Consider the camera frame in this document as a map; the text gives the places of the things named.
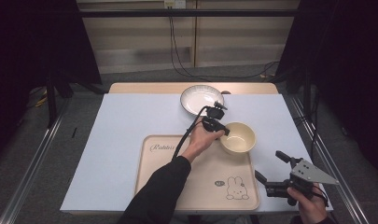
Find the wall outlet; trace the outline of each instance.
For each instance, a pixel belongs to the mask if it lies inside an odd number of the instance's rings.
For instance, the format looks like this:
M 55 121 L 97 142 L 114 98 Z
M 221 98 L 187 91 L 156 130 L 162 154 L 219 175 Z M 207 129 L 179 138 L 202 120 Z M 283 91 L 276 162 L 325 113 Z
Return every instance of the wall outlet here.
M 164 0 L 164 8 L 184 9 L 186 8 L 186 0 Z
M 175 8 L 185 9 L 186 8 L 186 0 L 175 0 Z
M 175 0 L 164 0 L 164 8 L 175 8 Z

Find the black sleeve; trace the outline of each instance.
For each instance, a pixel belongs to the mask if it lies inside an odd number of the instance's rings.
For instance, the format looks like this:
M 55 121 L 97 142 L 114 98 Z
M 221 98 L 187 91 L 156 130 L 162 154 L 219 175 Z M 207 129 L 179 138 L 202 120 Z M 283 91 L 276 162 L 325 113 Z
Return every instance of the black sleeve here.
M 301 217 L 300 216 L 293 217 L 290 220 L 290 224 L 302 224 Z M 316 224 L 335 224 L 335 222 L 331 218 L 326 217 L 325 219 L 323 219 L 322 221 L 320 221 Z
M 326 217 L 325 219 L 323 219 L 323 221 L 321 222 L 318 222 L 316 224 L 335 224 L 333 220 L 331 220 L 331 218 L 329 217 Z
M 176 157 L 155 171 L 133 197 L 118 224 L 169 223 L 190 171 L 191 165 L 184 157 Z

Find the electrical cable on wall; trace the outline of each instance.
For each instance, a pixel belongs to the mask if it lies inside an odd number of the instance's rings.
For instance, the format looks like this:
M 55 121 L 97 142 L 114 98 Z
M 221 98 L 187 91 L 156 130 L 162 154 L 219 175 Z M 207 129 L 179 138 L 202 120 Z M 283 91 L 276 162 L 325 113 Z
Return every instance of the electrical cable on wall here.
M 271 69 L 275 64 L 278 64 L 279 61 L 277 62 L 270 62 L 270 63 L 266 63 L 264 65 L 264 68 L 261 72 L 259 73 L 256 73 L 254 75 L 250 75 L 250 76 L 244 76 L 244 77 L 238 77 L 238 76 L 194 76 L 193 74 L 191 74 L 190 72 L 188 72 L 185 67 L 183 66 L 181 60 L 180 60 L 180 56 L 179 56 L 179 53 L 177 51 L 177 45 L 176 45 L 176 40 L 175 40 L 175 26 L 174 26 L 174 19 L 172 17 L 169 17 L 169 24 L 170 24 L 170 38 L 171 38 L 171 61 L 172 61 L 172 66 L 174 67 L 174 70 L 181 76 L 183 77 L 196 77 L 198 79 L 201 79 L 203 81 L 207 81 L 207 82 L 210 82 L 211 80 L 208 80 L 206 79 L 207 77 L 217 77 L 217 78 L 251 78 L 251 77 L 258 77 L 260 75 L 264 75 L 266 76 L 266 72 Z M 180 64 L 180 67 L 183 69 L 183 71 L 185 71 L 186 74 L 183 74 L 181 72 L 179 72 L 177 70 L 177 68 L 175 67 L 175 62 L 174 62 L 174 49 L 175 49 L 175 54 L 176 54 L 176 57 L 177 57 L 177 60 Z
M 317 131 L 317 109 L 319 107 L 319 100 L 320 100 L 319 91 L 318 91 L 318 89 L 316 89 L 314 104 L 312 106 L 310 115 L 299 116 L 299 117 L 296 117 L 296 118 L 293 119 L 295 124 L 296 124 L 296 127 L 299 127 L 305 121 L 312 122 L 314 124 L 314 132 L 313 132 L 313 136 L 312 136 L 311 147 L 310 147 L 310 150 L 309 150 L 309 155 L 310 155 L 311 160 L 314 159 L 314 148 L 315 148 L 315 142 L 316 142 L 316 138 L 317 138 L 317 134 L 318 134 L 318 131 Z

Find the wall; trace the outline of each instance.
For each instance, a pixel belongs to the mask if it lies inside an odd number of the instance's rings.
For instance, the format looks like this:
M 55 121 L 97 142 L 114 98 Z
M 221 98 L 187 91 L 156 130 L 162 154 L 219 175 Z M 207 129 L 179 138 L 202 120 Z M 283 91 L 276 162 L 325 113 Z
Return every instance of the wall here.
M 77 0 L 80 9 L 158 9 L 163 1 Z M 188 0 L 187 8 L 297 8 L 298 0 Z M 168 18 L 83 19 L 101 74 L 172 68 Z M 279 61 L 293 18 L 173 18 L 185 67 Z

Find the table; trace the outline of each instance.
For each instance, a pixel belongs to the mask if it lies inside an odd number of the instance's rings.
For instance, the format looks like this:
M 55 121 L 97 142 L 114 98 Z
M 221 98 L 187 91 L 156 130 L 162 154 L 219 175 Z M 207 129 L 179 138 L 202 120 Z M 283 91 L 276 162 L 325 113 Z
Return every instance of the table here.
M 274 84 L 117 83 L 104 98 L 61 210 L 72 214 L 123 211 L 133 196 L 139 158 L 135 149 L 139 149 L 143 139 L 150 134 L 179 133 L 192 123 L 193 117 L 184 113 L 179 96 L 184 89 L 199 84 L 232 93 L 225 95 L 226 102 L 231 108 L 239 109 L 229 110 L 224 122 L 239 119 L 258 127 L 257 146 L 250 152 L 250 157 L 256 160 L 256 169 L 270 181 L 283 181 L 290 171 L 288 164 L 274 156 L 276 150 L 310 160 L 286 103 L 282 95 L 277 94 Z M 162 113 L 162 108 L 155 102 L 169 106 L 168 114 Z M 140 114 L 149 108 L 153 110 L 151 116 Z M 286 199 L 268 198 L 265 188 L 261 184 L 258 186 L 260 206 L 250 213 L 297 211 L 297 207 L 289 206 Z M 214 213 L 217 211 L 207 211 L 207 214 Z

